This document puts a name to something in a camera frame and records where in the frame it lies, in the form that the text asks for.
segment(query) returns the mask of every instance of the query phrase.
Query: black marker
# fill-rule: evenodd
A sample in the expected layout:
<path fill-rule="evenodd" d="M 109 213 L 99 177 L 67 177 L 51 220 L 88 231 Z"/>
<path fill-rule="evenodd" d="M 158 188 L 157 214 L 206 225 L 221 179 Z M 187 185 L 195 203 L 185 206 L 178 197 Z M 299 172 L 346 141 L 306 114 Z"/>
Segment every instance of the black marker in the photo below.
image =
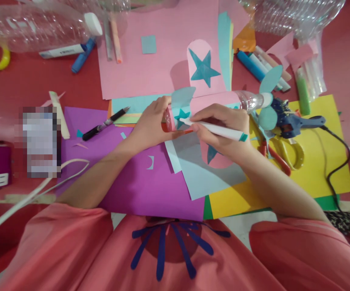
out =
<path fill-rule="evenodd" d="M 115 113 L 113 116 L 111 116 L 109 119 L 105 120 L 105 122 L 101 125 L 96 126 L 95 128 L 93 128 L 92 130 L 88 131 L 87 133 L 85 133 L 82 136 L 82 139 L 84 141 L 88 141 L 89 139 L 91 139 L 93 136 L 95 136 L 96 134 L 98 134 L 100 131 L 102 131 L 104 128 L 106 128 L 107 126 L 111 125 L 113 122 L 115 122 L 117 119 L 119 119 L 121 116 L 123 116 L 128 110 L 129 110 L 130 106 L 125 107 L 123 109 L 121 109 L 119 112 Z"/>

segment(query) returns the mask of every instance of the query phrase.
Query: glue gun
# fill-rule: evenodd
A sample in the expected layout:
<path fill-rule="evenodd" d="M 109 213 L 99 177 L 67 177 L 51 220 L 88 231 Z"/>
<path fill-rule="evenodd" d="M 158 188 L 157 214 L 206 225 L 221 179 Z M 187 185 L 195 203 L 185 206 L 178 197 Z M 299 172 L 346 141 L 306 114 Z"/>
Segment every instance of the glue gun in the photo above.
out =
<path fill-rule="evenodd" d="M 299 135 L 301 128 L 318 128 L 326 123 L 323 116 L 313 116 L 306 119 L 288 113 L 290 112 L 288 102 L 283 102 L 279 98 L 275 98 L 271 106 L 277 113 L 276 126 L 280 127 L 281 136 L 286 139 Z"/>

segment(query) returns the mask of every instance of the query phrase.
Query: hand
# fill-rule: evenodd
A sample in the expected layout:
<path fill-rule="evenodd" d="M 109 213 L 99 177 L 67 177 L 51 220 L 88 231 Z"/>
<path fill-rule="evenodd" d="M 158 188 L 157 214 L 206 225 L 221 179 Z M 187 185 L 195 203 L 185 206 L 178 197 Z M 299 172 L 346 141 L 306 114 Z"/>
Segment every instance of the hand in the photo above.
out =
<path fill-rule="evenodd" d="M 166 133 L 162 129 L 163 115 L 170 103 L 170 96 L 159 97 L 144 110 L 134 130 L 125 139 L 133 147 L 136 154 L 184 134 L 183 131 Z"/>
<path fill-rule="evenodd" d="M 231 109 L 220 104 L 212 104 L 194 114 L 191 121 L 206 121 L 209 123 L 226 126 L 231 129 L 240 130 L 249 135 L 249 115 L 245 110 Z M 249 138 L 243 141 L 234 141 L 211 133 L 206 127 L 199 123 L 191 126 L 201 141 L 213 146 L 221 154 L 227 156 L 234 162 L 240 162 L 252 149 Z"/>

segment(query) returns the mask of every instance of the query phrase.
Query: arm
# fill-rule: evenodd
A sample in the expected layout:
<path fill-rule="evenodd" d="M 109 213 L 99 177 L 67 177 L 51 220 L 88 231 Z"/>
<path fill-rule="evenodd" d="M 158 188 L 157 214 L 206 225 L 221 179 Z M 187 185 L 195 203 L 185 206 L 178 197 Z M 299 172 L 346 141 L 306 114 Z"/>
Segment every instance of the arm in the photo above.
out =
<path fill-rule="evenodd" d="M 97 207 L 133 156 L 182 135 L 183 131 L 165 133 L 162 130 L 161 121 L 170 101 L 171 97 L 163 96 L 152 102 L 141 115 L 132 133 L 114 151 L 79 177 L 56 202 L 84 209 Z"/>
<path fill-rule="evenodd" d="M 197 112 L 191 121 L 212 118 L 229 128 L 249 133 L 249 115 L 246 111 L 230 109 L 219 104 Z M 329 223 L 318 203 L 253 148 L 249 139 L 246 142 L 233 141 L 214 135 L 197 123 L 192 125 L 192 129 L 197 132 L 199 139 L 212 145 L 243 169 L 260 197 L 278 217 L 296 217 Z"/>

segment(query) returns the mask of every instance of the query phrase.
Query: purple paper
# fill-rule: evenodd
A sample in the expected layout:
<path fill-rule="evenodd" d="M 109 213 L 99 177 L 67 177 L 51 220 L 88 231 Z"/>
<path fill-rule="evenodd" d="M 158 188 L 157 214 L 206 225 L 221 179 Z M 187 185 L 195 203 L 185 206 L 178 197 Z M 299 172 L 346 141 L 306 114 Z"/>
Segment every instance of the purple paper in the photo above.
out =
<path fill-rule="evenodd" d="M 65 107 L 65 119 L 70 132 L 80 130 L 85 133 L 101 124 L 106 117 L 107 111 L 103 110 Z M 132 128 L 111 125 L 92 139 L 82 142 L 88 150 L 73 147 L 81 141 L 78 137 L 63 140 L 62 162 L 83 158 L 90 161 L 91 167 L 122 141 L 122 132 L 128 136 L 131 131 Z M 149 156 L 154 156 L 153 170 L 147 170 L 152 165 Z M 83 166 L 79 162 L 68 165 L 62 170 L 58 182 L 80 171 Z M 57 196 L 75 179 L 59 187 Z M 172 173 L 165 145 L 161 143 L 139 153 L 126 164 L 99 206 L 109 212 L 202 221 L 204 205 L 204 198 L 191 201 L 183 173 Z"/>

